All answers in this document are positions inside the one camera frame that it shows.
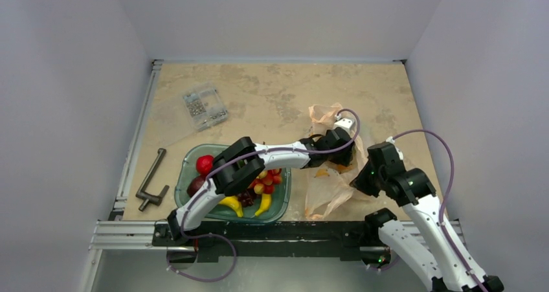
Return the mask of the red cherry bunch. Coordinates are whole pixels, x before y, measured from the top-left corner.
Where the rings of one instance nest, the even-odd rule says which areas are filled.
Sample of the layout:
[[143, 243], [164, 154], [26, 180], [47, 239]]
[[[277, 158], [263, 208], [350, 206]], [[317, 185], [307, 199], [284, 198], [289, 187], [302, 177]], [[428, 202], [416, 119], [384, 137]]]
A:
[[282, 183], [282, 169], [262, 171], [248, 186], [257, 195], [272, 194], [275, 186]]

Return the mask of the clear screw box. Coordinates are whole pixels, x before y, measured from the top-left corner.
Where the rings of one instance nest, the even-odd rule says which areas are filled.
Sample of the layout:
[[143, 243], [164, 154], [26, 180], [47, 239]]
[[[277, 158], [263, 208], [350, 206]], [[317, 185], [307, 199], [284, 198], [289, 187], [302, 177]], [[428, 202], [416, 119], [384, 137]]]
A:
[[212, 82], [195, 85], [183, 92], [183, 104], [196, 131], [203, 131], [221, 124], [229, 117], [229, 111]]

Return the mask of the purple fake grape bunch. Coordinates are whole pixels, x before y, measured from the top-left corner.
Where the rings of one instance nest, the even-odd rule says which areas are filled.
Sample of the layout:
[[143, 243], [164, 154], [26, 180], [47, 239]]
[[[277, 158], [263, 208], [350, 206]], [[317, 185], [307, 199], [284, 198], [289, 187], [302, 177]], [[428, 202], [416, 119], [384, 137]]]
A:
[[243, 208], [253, 206], [257, 198], [258, 195], [253, 189], [246, 189], [244, 192], [237, 195], [237, 199]]

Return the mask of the right yellow fake banana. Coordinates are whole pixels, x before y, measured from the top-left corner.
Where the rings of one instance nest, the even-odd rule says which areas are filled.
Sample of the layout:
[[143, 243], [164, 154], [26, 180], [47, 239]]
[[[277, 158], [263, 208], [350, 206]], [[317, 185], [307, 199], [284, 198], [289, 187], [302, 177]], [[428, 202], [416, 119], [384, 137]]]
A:
[[258, 217], [262, 215], [263, 213], [267, 212], [272, 205], [272, 196], [271, 194], [262, 194], [261, 195], [261, 201], [260, 206], [258, 210], [254, 213], [255, 217]]

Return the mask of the front yellow fake banana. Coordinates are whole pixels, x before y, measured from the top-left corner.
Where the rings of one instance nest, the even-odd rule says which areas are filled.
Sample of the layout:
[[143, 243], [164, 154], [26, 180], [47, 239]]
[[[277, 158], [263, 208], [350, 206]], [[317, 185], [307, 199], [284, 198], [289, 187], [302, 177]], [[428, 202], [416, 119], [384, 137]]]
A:
[[222, 205], [225, 207], [229, 207], [238, 218], [243, 217], [243, 207], [241, 202], [238, 200], [236, 196], [227, 196], [224, 197], [218, 205]]

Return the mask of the red fake apple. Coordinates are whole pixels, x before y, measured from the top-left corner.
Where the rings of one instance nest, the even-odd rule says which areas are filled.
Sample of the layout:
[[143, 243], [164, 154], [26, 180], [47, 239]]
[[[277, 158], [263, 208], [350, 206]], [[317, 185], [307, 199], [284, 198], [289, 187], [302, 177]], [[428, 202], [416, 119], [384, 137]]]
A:
[[206, 177], [213, 168], [214, 156], [212, 155], [203, 155], [196, 159], [195, 168], [197, 173]]

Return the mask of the orange plastic bag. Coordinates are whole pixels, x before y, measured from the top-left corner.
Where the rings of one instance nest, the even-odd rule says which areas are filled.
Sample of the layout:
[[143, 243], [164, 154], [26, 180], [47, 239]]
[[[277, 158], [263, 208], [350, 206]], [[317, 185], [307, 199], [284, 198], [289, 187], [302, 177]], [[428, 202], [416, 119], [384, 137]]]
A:
[[[311, 127], [306, 133], [307, 137], [315, 134], [325, 134], [328, 129], [335, 127], [336, 115], [342, 109], [340, 103], [331, 106], [315, 104], [309, 107]], [[306, 170], [306, 196], [304, 204], [304, 217], [312, 221], [334, 220], [334, 210], [356, 197], [370, 203], [368, 197], [349, 183], [354, 179], [367, 162], [367, 147], [373, 145], [369, 127], [360, 125], [359, 136], [355, 140], [352, 150], [352, 159], [349, 166], [326, 162], [312, 169]]]

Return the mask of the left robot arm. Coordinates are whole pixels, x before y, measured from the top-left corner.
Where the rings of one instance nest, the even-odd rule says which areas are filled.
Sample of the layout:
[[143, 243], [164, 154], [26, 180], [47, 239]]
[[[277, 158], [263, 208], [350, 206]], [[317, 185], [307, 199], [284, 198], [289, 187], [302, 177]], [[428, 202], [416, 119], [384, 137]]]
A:
[[262, 171], [315, 168], [326, 161], [349, 159], [357, 137], [357, 132], [335, 128], [317, 140], [303, 138], [284, 145], [240, 138], [214, 158], [213, 170], [189, 201], [168, 215], [168, 238], [178, 246], [190, 243], [205, 216], [224, 197], [243, 192]]

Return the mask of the black base frame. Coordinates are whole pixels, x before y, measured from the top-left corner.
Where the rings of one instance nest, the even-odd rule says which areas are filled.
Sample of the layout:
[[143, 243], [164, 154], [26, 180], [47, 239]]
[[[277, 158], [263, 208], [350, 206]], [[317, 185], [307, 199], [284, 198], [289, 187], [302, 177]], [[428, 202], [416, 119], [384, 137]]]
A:
[[389, 246], [365, 221], [278, 221], [256, 225], [205, 221], [179, 240], [172, 240], [166, 222], [156, 223], [154, 247], [169, 251], [190, 249], [198, 262], [216, 262], [222, 256], [338, 258], [381, 267], [392, 260]]

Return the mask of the dark red fake plum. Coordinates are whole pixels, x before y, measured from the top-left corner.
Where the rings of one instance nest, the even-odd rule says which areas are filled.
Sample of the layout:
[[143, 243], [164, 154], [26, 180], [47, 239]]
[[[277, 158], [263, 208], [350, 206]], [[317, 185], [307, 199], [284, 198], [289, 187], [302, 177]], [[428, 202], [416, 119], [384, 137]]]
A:
[[205, 178], [201, 175], [192, 179], [186, 189], [187, 195], [189, 197], [193, 197], [198, 192], [198, 190], [203, 186], [204, 182], [205, 182]]

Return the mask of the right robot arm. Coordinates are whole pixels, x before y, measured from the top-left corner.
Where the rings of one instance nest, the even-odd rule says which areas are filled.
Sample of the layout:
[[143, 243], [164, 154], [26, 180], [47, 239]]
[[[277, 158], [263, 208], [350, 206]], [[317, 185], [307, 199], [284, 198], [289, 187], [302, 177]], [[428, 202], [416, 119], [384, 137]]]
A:
[[503, 291], [502, 280], [484, 271], [451, 226], [427, 174], [406, 169], [403, 154], [391, 142], [370, 146], [367, 152], [367, 163], [350, 185], [369, 196], [384, 192], [423, 239], [411, 236], [393, 212], [382, 208], [365, 217], [365, 240], [389, 246], [427, 291]]

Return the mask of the teal plastic tray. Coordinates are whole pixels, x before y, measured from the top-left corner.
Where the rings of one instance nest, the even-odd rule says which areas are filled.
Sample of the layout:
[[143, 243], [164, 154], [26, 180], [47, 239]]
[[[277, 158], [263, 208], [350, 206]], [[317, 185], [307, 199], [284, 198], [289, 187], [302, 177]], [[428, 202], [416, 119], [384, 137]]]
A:
[[[190, 199], [186, 193], [186, 189], [191, 181], [199, 175], [196, 171], [196, 160], [203, 155], [217, 156], [227, 147], [228, 146], [225, 144], [201, 144], [192, 148], [185, 155], [182, 161], [179, 179], [174, 189], [174, 201], [177, 208], [182, 207]], [[258, 217], [256, 217], [254, 213], [260, 206], [259, 197], [254, 200], [253, 205], [243, 208], [242, 218], [237, 217], [235, 211], [233, 211], [230, 207], [223, 205], [214, 207], [208, 215], [206, 215], [206, 218], [260, 225], [265, 225], [279, 220], [286, 212], [289, 198], [291, 196], [291, 171], [284, 168], [281, 171], [281, 178], [281, 183], [274, 185], [274, 192], [271, 194], [271, 207]]]

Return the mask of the yellow fake banana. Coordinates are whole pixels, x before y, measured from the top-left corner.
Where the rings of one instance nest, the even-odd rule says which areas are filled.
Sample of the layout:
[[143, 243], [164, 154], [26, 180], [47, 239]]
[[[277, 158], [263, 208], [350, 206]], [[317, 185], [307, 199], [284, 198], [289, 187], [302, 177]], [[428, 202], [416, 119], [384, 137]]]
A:
[[241, 202], [238, 200], [236, 196], [227, 196], [224, 197], [218, 205], [222, 205], [225, 207], [229, 207], [238, 218], [243, 217], [243, 207]]
[[258, 217], [262, 215], [263, 213], [267, 212], [272, 205], [272, 196], [271, 194], [262, 194], [261, 195], [261, 201], [260, 206], [258, 210], [254, 213], [255, 217]]

